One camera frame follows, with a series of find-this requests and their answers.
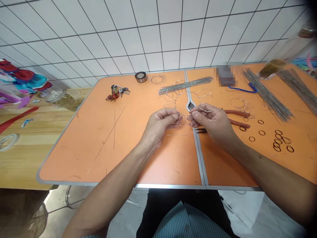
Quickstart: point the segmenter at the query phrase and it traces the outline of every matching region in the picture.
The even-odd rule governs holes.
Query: white tiled wall
[[[262,62],[309,18],[301,0],[0,0],[0,58],[56,87]]]

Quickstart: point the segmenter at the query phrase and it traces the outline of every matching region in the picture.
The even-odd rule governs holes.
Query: left hand
[[[162,145],[165,131],[179,127],[179,123],[182,119],[183,117],[174,109],[163,108],[154,112],[146,124],[140,142],[150,143],[159,148]]]

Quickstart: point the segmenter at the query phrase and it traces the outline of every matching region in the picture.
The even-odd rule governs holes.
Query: orange table
[[[258,72],[263,64],[243,67]],[[317,93],[317,83],[304,72],[296,70],[308,87]],[[236,86],[249,90],[242,80],[241,71],[233,70]],[[164,106],[166,100],[158,97],[158,89],[178,80],[192,81],[212,76],[214,80],[211,83],[192,87],[188,91],[197,93],[209,89],[210,92],[211,89],[213,99],[210,103],[224,109],[234,110],[239,105],[236,105],[237,99],[232,99],[244,98],[249,102],[255,119],[247,122],[251,128],[246,132],[233,126],[237,135],[258,152],[317,184],[317,151],[314,147],[317,127],[313,126],[317,125],[317,117],[278,77],[264,84],[294,113],[295,118],[287,123],[272,115],[257,94],[220,87],[214,68],[162,74],[166,76],[166,83],[162,85],[137,83],[133,75],[101,79],[43,162],[37,174],[38,181],[96,185],[137,144],[150,114]],[[123,95],[116,101],[106,101],[113,84],[128,87],[130,95]],[[208,90],[199,94],[208,94]],[[202,102],[207,103],[210,99],[204,97]],[[194,93],[182,94],[177,99],[177,109],[188,114],[186,110],[190,101],[199,104],[199,98]],[[229,117],[244,122],[243,118],[235,115]],[[264,124],[259,124],[258,120],[264,121]],[[265,136],[259,135],[259,130],[265,131]],[[294,153],[288,152],[285,144],[281,145],[281,152],[273,149],[275,130],[282,131],[283,136],[291,139],[290,146],[294,148]],[[250,174],[217,148],[207,134],[194,132],[187,123],[176,130],[167,131],[163,145],[139,177],[136,187],[259,190]],[[254,137],[256,141],[251,142],[249,137]]]

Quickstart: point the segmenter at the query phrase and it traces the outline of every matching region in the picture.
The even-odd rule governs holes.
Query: hand
[[[187,120],[191,121],[189,125],[194,128],[203,126],[218,145],[225,147],[230,142],[240,141],[224,110],[203,104],[194,107],[189,113],[191,113],[187,117]]]
[[[140,142],[150,143],[159,148],[167,129],[179,127],[180,121],[183,119],[179,112],[174,109],[163,108],[154,112],[148,123]]]

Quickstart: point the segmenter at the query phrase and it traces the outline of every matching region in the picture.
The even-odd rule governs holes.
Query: teal fabric
[[[196,208],[180,201],[163,218],[153,238],[230,238],[216,223]],[[102,238],[90,235],[83,238]]]

